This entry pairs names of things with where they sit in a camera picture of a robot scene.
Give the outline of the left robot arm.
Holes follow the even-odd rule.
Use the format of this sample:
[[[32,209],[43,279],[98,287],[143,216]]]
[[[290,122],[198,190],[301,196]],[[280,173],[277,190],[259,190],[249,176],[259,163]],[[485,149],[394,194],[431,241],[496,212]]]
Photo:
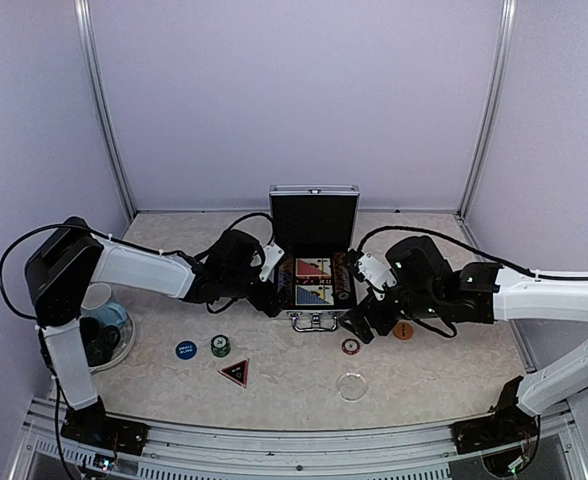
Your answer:
[[[34,321],[47,368],[77,412],[73,424],[95,445],[107,443],[114,424],[98,410],[101,399],[80,333],[81,304],[91,285],[145,290],[206,307],[246,299],[269,317],[282,308],[271,277],[285,255],[283,248],[274,241],[263,244],[235,224],[195,256],[113,238],[76,216],[36,231],[49,236],[24,268],[33,311],[15,314]]]

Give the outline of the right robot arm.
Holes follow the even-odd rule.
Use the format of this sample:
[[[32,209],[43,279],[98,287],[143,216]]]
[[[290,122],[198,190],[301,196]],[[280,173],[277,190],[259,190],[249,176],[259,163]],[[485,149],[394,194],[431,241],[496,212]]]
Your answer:
[[[339,322],[364,343],[387,335],[401,320],[445,338],[456,336],[459,323],[588,323],[588,273],[531,271],[489,254],[453,270],[429,236],[405,238],[385,258],[380,262],[361,247],[346,257],[367,295]],[[485,423],[486,436],[505,444],[523,429],[524,416],[536,417],[587,388],[588,339],[542,370],[506,383]]]

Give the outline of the blue playing card deck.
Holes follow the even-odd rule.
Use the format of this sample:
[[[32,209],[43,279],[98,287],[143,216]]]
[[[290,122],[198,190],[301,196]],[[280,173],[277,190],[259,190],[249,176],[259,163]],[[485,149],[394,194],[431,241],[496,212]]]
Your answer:
[[[334,304],[333,286],[326,282],[297,283],[294,290],[296,306],[332,306]]]

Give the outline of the red poker chip stack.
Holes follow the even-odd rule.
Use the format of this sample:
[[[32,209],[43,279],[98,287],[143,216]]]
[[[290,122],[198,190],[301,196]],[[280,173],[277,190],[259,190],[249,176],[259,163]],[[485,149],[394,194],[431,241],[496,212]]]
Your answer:
[[[356,355],[361,350],[361,344],[356,339],[348,338],[342,342],[341,349],[346,355]]]

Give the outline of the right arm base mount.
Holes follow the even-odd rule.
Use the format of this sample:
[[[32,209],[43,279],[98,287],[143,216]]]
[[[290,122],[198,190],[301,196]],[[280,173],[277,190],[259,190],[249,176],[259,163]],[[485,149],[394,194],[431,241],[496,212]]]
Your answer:
[[[458,454],[467,454],[525,440],[538,432],[537,416],[517,407],[516,398],[500,399],[489,415],[450,426]]]

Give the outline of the aluminium poker case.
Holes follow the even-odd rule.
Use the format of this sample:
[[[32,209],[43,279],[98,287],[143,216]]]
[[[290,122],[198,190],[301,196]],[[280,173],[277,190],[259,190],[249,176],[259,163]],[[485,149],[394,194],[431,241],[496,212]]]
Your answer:
[[[325,333],[357,304],[347,268],[360,192],[356,185],[272,185],[270,211],[284,257],[274,271],[279,316],[297,333]]]

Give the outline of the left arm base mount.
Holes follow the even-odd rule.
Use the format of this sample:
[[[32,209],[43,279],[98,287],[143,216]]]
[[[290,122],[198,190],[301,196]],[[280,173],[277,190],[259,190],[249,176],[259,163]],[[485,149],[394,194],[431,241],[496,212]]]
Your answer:
[[[88,407],[70,408],[61,429],[66,439],[135,456],[142,455],[148,432],[145,423],[108,415],[101,397]]]

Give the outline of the red playing card deck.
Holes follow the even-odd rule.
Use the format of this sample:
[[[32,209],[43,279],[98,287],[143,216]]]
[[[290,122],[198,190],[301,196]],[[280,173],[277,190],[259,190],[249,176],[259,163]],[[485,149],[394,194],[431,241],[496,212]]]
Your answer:
[[[330,258],[297,258],[295,275],[304,278],[326,278],[332,276]]]

